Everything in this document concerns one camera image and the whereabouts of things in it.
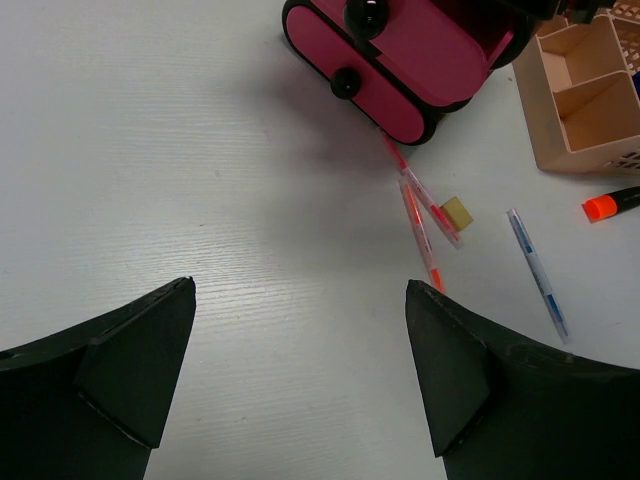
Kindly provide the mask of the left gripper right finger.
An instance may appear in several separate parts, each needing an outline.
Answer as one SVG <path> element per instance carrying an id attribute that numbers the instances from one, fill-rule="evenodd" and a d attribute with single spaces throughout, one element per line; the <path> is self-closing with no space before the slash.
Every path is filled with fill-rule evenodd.
<path id="1" fill-rule="evenodd" d="M 412 280 L 405 317 L 450 479 L 635 479 L 639 373 L 537 342 Z"/>

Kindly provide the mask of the short red pen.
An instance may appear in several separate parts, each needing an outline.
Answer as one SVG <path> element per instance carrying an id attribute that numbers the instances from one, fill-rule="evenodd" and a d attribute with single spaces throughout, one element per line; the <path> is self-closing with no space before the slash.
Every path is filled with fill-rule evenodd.
<path id="1" fill-rule="evenodd" d="M 422 184 L 422 182 L 415 175 L 413 170 L 409 167 L 407 161 L 404 159 L 400 150 L 395 145 L 391 137 L 380 127 L 377 131 L 381 135 L 382 141 L 397 164 L 400 174 L 407 180 L 412 192 L 422 204 L 422 206 L 429 213 L 433 221 L 436 223 L 442 234 L 447 240 L 454 246 L 456 250 L 460 250 L 463 246 L 463 241 L 460 234 L 455 230 L 451 221 L 445 216 L 444 211 L 436 204 L 432 198 L 430 192 Z"/>

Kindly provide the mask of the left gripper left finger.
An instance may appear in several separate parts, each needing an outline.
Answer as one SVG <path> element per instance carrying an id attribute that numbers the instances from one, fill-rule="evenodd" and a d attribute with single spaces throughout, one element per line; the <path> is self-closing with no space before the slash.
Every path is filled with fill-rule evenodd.
<path id="1" fill-rule="evenodd" d="M 2 478 L 143 478 L 161 443 L 195 312 L 195 282 L 178 278 L 2 351 Z"/>

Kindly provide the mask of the black pink drawer organizer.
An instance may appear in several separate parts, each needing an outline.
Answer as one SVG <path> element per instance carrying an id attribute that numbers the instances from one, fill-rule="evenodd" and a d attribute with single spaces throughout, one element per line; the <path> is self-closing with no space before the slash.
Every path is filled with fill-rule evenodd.
<path id="1" fill-rule="evenodd" d="M 556 1 L 288 1 L 286 40 L 393 140 L 429 141 L 513 62 Z"/>

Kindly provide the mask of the blue clear pen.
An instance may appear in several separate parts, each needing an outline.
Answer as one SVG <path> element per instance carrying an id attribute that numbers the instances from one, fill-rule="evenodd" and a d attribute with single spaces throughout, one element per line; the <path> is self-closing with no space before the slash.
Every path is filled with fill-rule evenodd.
<path id="1" fill-rule="evenodd" d="M 538 253 L 532 244 L 526 227 L 514 208 L 508 210 L 506 215 L 529 266 L 529 270 L 536 282 L 537 288 L 544 301 L 556 332 L 560 337 L 561 342 L 564 345 L 567 345 L 570 342 L 570 333 L 566 319 L 564 318 L 564 314 L 562 313 L 562 310 L 555 298 L 549 278 L 546 275 Z"/>

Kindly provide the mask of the long red pen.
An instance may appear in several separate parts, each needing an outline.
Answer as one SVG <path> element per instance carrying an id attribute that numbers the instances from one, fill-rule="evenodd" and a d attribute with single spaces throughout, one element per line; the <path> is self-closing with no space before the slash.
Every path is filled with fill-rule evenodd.
<path id="1" fill-rule="evenodd" d="M 401 177 L 399 179 L 399 188 L 414 235 L 414 239 L 416 241 L 416 245 L 419 250 L 425 270 L 427 272 L 430 284 L 437 291 L 445 294 L 445 286 L 440 271 L 436 266 L 435 260 L 433 258 L 433 249 L 431 247 L 427 232 L 424 228 L 424 223 L 419 207 L 410 189 L 409 183 L 404 177 Z"/>

